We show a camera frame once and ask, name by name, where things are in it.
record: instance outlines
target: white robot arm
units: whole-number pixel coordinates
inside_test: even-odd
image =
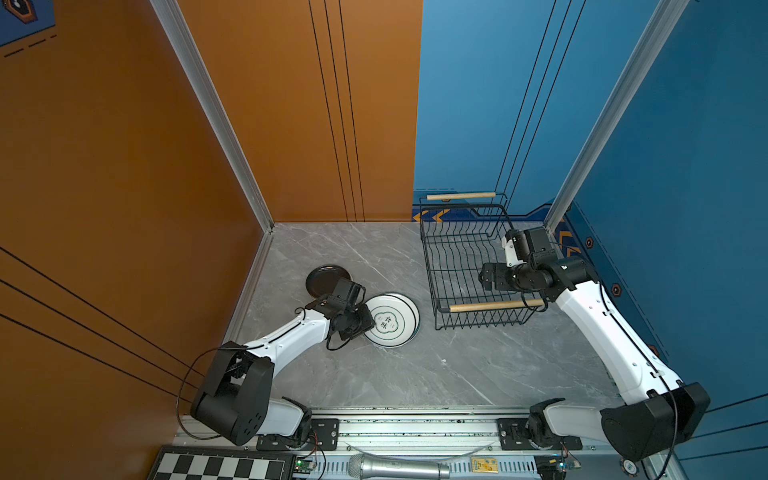
[[[564,399],[540,402],[531,407],[530,440],[547,448],[569,435],[597,439],[610,442],[633,461],[688,440],[709,396],[699,384],[683,383],[645,345],[610,301],[592,266],[580,257],[558,259],[541,228],[510,230],[505,239],[507,261],[483,266],[483,287],[535,291],[556,303],[600,356],[626,404],[599,409]],[[285,326],[217,352],[193,402],[192,416],[235,445],[254,435],[280,435],[287,445],[303,445],[311,411],[293,400],[269,399],[272,379],[335,331],[347,340],[373,327],[365,304],[356,303],[360,290],[360,285],[341,279],[331,295],[307,305]],[[243,375],[241,386],[231,382]]]
[[[543,228],[510,230],[502,237],[506,263],[487,263],[480,281],[487,290],[540,293],[578,326],[616,382],[624,406],[598,409],[551,399],[531,407],[533,443],[557,445],[568,435],[610,442],[637,461],[694,433],[710,403],[698,384],[686,385],[648,348],[610,301],[592,265],[580,257],[558,258]]]
[[[307,349],[334,332],[348,341],[373,328],[357,283],[341,279],[330,295],[301,309],[284,326],[245,345],[220,347],[197,391],[191,415],[235,445],[254,435],[278,435],[299,448],[310,434],[311,411],[291,399],[270,399],[273,378]],[[240,379],[241,384],[233,382]]]

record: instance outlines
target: black plate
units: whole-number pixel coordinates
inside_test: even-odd
[[[349,272],[343,267],[338,265],[318,266],[306,276],[306,291],[315,298],[326,293],[333,293],[333,289],[336,288],[340,278],[352,280]]]

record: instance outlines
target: gray marble surface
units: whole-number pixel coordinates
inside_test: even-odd
[[[282,326],[310,302],[306,275],[324,263],[344,266],[369,296],[407,295],[422,319],[415,338],[397,349],[364,336],[336,352],[314,346],[275,378],[273,397],[313,408],[528,407],[558,396],[621,403],[598,355],[554,305],[525,325],[435,330],[417,223],[282,223],[273,235],[241,343]]]

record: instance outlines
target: blue poster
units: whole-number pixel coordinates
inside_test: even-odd
[[[0,47],[56,25],[53,0],[0,2]]]

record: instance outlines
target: wooden handle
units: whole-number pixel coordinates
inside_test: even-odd
[[[495,196],[495,192],[481,192],[476,194],[440,194],[427,195],[427,200],[459,200],[462,198],[493,198]]]
[[[525,303],[528,306],[542,306],[544,300],[540,298],[534,298],[526,300]],[[525,303],[522,300],[514,300],[511,302],[492,302],[492,303],[468,303],[466,305],[451,305],[451,313],[457,312],[477,312],[479,310],[500,310],[505,308],[522,308],[525,307]]]

